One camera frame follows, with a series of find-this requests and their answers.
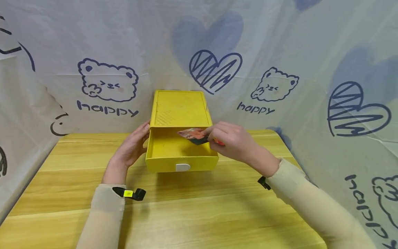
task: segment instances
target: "sleeve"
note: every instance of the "sleeve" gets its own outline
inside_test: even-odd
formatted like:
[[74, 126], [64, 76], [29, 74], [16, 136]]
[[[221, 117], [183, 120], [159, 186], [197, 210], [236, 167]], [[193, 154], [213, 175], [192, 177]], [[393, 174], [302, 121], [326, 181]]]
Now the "sleeve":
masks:
[[112, 188], [125, 185], [100, 184], [91, 201], [91, 210], [77, 249], [116, 249], [119, 243], [120, 226], [125, 199]]
[[328, 249], [375, 249], [360, 223], [305, 174], [282, 159], [278, 171], [266, 179], [278, 198], [292, 206], [325, 241]]

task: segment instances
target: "blue heart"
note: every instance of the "blue heart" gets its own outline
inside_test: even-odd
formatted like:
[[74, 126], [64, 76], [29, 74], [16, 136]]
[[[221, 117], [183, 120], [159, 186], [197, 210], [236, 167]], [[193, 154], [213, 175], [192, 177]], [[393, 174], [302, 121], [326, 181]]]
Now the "blue heart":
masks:
[[347, 81], [334, 89], [329, 98], [328, 124], [332, 136], [355, 137], [374, 133], [391, 121], [391, 111], [382, 104], [363, 104], [360, 84]]
[[172, 49], [180, 67], [189, 72], [189, 62], [199, 50], [209, 50], [216, 58], [233, 52], [243, 32], [243, 18], [236, 12], [225, 12], [206, 31], [193, 16], [182, 16], [172, 32]]
[[189, 62], [189, 73], [206, 92], [214, 94], [230, 82], [242, 66], [242, 56], [230, 53], [217, 61], [209, 50], [195, 53]]
[[294, 0], [294, 2], [296, 4], [296, 9], [298, 9], [301, 12], [306, 11], [307, 9], [309, 9], [311, 7], [314, 7], [320, 1], [322, 1], [322, 0]]
[[364, 91], [364, 105], [387, 105], [398, 96], [398, 56], [374, 63], [375, 51], [369, 44], [353, 47], [340, 61], [329, 92], [347, 81], [359, 82]]

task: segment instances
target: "yellow box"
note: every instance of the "yellow box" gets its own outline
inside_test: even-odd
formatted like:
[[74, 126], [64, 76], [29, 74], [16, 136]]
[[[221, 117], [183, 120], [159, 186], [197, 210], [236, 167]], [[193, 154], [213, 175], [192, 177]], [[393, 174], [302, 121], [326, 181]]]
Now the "yellow box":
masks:
[[149, 172], [213, 170], [219, 157], [209, 143], [195, 145], [177, 134], [211, 125], [203, 92], [157, 90], [145, 158]]

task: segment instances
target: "white drawer handle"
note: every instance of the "white drawer handle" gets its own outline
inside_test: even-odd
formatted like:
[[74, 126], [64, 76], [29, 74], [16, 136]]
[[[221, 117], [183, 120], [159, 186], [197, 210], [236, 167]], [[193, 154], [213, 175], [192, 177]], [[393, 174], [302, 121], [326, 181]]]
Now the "white drawer handle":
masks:
[[187, 164], [187, 163], [176, 164], [176, 171], [177, 172], [179, 172], [179, 171], [188, 171], [188, 170], [190, 170], [190, 168], [191, 168], [191, 166], [189, 164]]

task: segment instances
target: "table surface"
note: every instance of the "table surface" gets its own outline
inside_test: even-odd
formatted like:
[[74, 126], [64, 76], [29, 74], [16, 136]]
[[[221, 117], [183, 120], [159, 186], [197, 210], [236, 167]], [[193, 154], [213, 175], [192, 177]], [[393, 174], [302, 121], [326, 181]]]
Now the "table surface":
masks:
[[[251, 131], [298, 166], [273, 131]], [[94, 190], [127, 134], [70, 134], [55, 146], [0, 227], [0, 248], [75, 248]], [[148, 173], [144, 155], [127, 186], [119, 248], [326, 248], [323, 240], [249, 166], [220, 155], [214, 171]]]

